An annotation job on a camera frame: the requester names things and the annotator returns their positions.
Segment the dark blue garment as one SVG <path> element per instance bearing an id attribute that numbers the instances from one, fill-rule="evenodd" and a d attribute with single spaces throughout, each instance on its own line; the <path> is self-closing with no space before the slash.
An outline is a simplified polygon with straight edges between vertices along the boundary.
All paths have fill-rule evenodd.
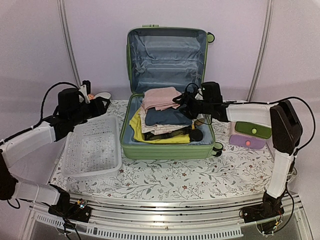
<path id="1" fill-rule="evenodd" d="M 193 120 L 183 115 L 178 109 L 174 109 L 171 107 L 165 110 L 156 110 L 155 108 L 148 109 L 146 112 L 144 122 L 147 126 L 152 126 L 152 125 L 189 126 L 193 123 Z"/>

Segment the pink towel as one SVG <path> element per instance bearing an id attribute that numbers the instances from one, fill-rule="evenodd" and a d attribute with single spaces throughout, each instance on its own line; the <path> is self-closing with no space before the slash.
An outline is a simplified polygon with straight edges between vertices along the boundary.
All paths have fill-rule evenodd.
<path id="1" fill-rule="evenodd" d="M 155 108 L 156 111 L 164 111 L 169 108 L 177 109 L 179 104 L 173 99 L 181 93 L 174 87 L 153 88 L 144 93 L 142 105 L 145 111 Z"/>

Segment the green hard-shell suitcase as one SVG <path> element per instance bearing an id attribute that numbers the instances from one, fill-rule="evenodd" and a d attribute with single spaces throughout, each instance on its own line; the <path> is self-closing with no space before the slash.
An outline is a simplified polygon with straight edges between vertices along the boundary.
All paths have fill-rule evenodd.
<path id="1" fill-rule="evenodd" d="M 200 126 L 201 141 L 154 144 L 134 138 L 130 125 L 149 89 L 174 87 L 183 92 L 189 83 L 203 82 L 208 44 L 215 36 L 202 29 L 147 25 L 127 34 L 126 63 L 130 89 L 126 115 L 120 133 L 124 155 L 133 160 L 204 159 L 211 155 L 215 135 L 211 125 Z"/>

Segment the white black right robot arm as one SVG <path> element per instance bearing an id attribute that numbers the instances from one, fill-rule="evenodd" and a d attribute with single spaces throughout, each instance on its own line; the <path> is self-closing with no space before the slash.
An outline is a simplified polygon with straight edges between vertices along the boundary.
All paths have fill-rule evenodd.
<path id="1" fill-rule="evenodd" d="M 289 173 L 294 168 L 300 150 L 312 141 L 300 145 L 303 134 L 301 121 L 291 103 L 292 96 L 272 102 L 224 100 L 217 82 L 204 82 L 193 91 L 173 98 L 182 106 L 182 113 L 192 119 L 199 114 L 209 115 L 220 122 L 244 122 L 261 125 L 271 130 L 274 165 L 262 203 L 243 207 L 240 211 L 245 223 L 262 221 L 284 214 L 282 198 L 289 193 Z"/>

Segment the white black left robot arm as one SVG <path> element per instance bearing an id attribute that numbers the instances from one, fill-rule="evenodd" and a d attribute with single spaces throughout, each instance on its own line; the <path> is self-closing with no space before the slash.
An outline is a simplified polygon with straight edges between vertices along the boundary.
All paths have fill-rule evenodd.
<path id="1" fill-rule="evenodd" d="M 107 112 L 109 98 L 98 96 L 90 99 L 89 87 L 68 84 L 57 95 L 57 106 L 52 115 L 40 115 L 39 121 L 0 141 L 0 199 L 26 200 L 54 206 L 63 216 L 74 213 L 74 205 L 66 200 L 68 193 L 57 186 L 40 184 L 14 176 L 9 169 L 25 156 L 38 149 L 58 142 L 73 132 L 76 126 L 100 117 Z"/>

